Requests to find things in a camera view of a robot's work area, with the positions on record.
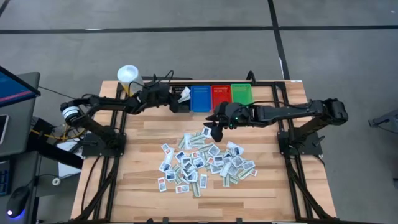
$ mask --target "green bin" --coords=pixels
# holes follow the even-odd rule
[[[232,84],[232,102],[243,105],[253,103],[253,93],[250,84]]]

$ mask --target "monitor screen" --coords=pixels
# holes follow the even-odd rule
[[[0,71],[0,107],[35,97],[36,93]]]

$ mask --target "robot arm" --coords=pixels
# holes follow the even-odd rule
[[[223,128],[236,129],[243,126],[264,128],[277,121],[306,116],[315,118],[302,127],[294,129],[295,132],[299,133],[296,133],[295,139],[291,139],[291,141],[302,141],[309,134],[328,124],[341,125],[348,120],[344,104],[337,99],[314,100],[309,103],[287,105],[281,108],[255,105],[255,102],[249,105],[223,102],[216,107],[213,115],[206,118],[206,120],[212,122],[204,123],[204,125],[211,128],[213,139],[220,142],[223,137]]]
[[[161,105],[170,105],[173,113],[178,111],[178,98],[169,92],[169,85],[162,82],[150,82],[142,91],[138,91],[133,96],[123,100],[99,97],[90,95],[87,98],[79,98],[67,103],[61,104],[62,116],[69,126],[76,128],[85,128],[91,131],[109,148],[118,147],[118,133],[109,126],[102,126],[94,121],[91,117],[99,110],[125,111],[129,114],[139,114],[146,108],[159,107]],[[80,106],[88,107],[85,113]]]

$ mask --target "wooden tabletop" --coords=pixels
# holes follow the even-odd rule
[[[285,83],[289,103],[307,102],[302,82],[285,81]],[[114,97],[117,84],[116,81],[104,81],[100,95]],[[254,86],[252,92],[255,101],[272,100],[270,87]],[[111,114],[110,111],[99,111],[95,115],[95,120],[103,125],[109,125]],[[125,130],[127,144],[119,165],[112,222],[145,222],[149,218],[161,222],[162,217],[169,217],[170,221],[174,222],[233,222],[237,217],[243,218],[244,221],[294,220],[285,162],[279,154],[276,138],[279,130],[277,124],[266,128],[224,130],[223,140],[216,144],[222,151],[226,149],[228,141],[242,146],[243,157],[256,163],[258,170],[256,177],[249,176],[240,180],[238,185],[223,187],[222,177],[212,175],[209,171],[207,189],[201,189],[201,197],[194,197],[192,191],[176,194],[174,183],[167,183],[167,191],[159,192],[157,178],[163,177],[164,174],[158,168],[165,156],[160,146],[167,143],[176,148],[175,153],[177,153],[177,144],[183,133],[201,131],[204,118],[208,115],[208,113],[173,114],[169,111],[169,107],[161,107],[147,109],[139,115],[127,116]],[[294,124],[300,126],[309,119],[294,119]],[[89,158],[84,161],[71,218],[80,214],[83,190],[94,160],[95,158]],[[302,156],[302,160],[309,191],[327,213],[335,216],[323,165],[313,156]],[[102,161],[101,158],[91,176],[85,206],[97,191]],[[200,169],[199,173],[204,174],[206,170]],[[299,189],[297,194],[301,214],[304,217],[305,209]],[[104,217],[105,214],[104,202],[106,200],[103,200],[100,217]]]

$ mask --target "pile of cards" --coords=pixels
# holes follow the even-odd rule
[[[161,146],[165,153],[164,161],[159,170],[164,177],[158,179],[159,191],[166,191],[165,181],[174,182],[175,193],[189,192],[190,188],[194,196],[200,197],[200,189],[207,188],[207,174],[199,174],[198,170],[205,168],[211,174],[220,175],[223,178],[223,186],[229,187],[230,183],[238,184],[239,180],[245,179],[248,175],[257,176],[254,161],[247,161],[243,158],[243,147],[228,142],[226,150],[221,151],[213,142],[206,144],[211,138],[211,129],[203,128],[202,132],[195,134],[184,134],[178,144],[180,152],[174,155],[175,149],[168,144]],[[177,163],[172,167],[172,159]]]

